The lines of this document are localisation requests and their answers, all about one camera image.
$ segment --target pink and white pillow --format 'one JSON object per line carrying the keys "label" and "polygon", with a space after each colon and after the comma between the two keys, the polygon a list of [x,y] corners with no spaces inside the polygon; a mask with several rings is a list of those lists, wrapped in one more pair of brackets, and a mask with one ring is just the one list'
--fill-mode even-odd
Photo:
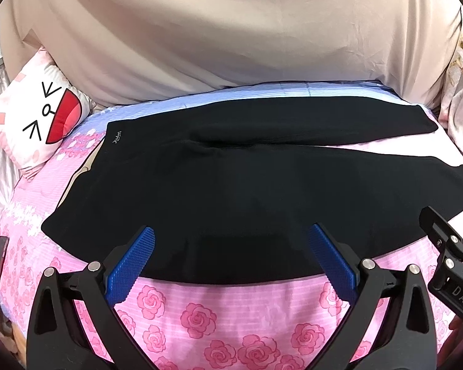
{"label": "pink and white pillow", "polygon": [[93,108],[41,47],[0,95],[0,147],[32,178]]}

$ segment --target red mouth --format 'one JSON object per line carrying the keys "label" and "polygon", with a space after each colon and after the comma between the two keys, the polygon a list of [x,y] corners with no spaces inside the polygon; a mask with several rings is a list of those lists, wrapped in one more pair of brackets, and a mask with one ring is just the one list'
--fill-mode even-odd
{"label": "red mouth", "polygon": [[75,127],[81,115],[82,106],[79,98],[69,89],[65,89],[57,112],[53,117],[46,144],[60,142]]}

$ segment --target beige fabric backdrop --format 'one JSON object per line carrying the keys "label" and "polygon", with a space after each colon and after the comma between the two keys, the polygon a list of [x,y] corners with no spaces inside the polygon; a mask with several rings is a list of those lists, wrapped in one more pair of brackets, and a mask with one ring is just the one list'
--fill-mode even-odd
{"label": "beige fabric backdrop", "polygon": [[4,0],[0,43],[11,78],[43,44],[105,106],[379,79],[433,107],[460,21],[458,0]]}

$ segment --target metal pin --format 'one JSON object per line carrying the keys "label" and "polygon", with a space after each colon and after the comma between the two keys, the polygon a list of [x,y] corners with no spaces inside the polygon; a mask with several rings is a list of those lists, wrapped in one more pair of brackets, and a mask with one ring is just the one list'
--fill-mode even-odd
{"label": "metal pin", "polygon": [[44,273],[45,277],[51,277],[53,274],[55,274],[55,269],[53,267],[48,267]]}
{"label": "metal pin", "polygon": [[87,265],[87,269],[89,271],[98,271],[101,268],[101,264],[99,261],[92,261]]}
{"label": "metal pin", "polygon": [[451,260],[450,258],[447,258],[444,263],[446,264],[447,268],[453,268],[454,267],[454,261]]}
{"label": "metal pin", "polygon": [[411,273],[413,274],[418,274],[420,273],[420,267],[417,266],[416,264],[410,264],[410,267],[408,268]]}
{"label": "metal pin", "polygon": [[362,260],[362,266],[367,270],[372,270],[376,266],[376,263],[372,259],[365,258]]}

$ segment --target blue gripper pad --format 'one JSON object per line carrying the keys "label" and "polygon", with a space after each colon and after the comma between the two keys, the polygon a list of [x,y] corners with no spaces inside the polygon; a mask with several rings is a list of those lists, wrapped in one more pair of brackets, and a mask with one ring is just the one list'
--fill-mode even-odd
{"label": "blue gripper pad", "polygon": [[354,304],[358,297],[357,276],[318,224],[309,230],[309,244],[338,297]]}
{"label": "blue gripper pad", "polygon": [[106,278],[105,299],[113,307],[129,295],[154,250],[154,231],[146,227]]}

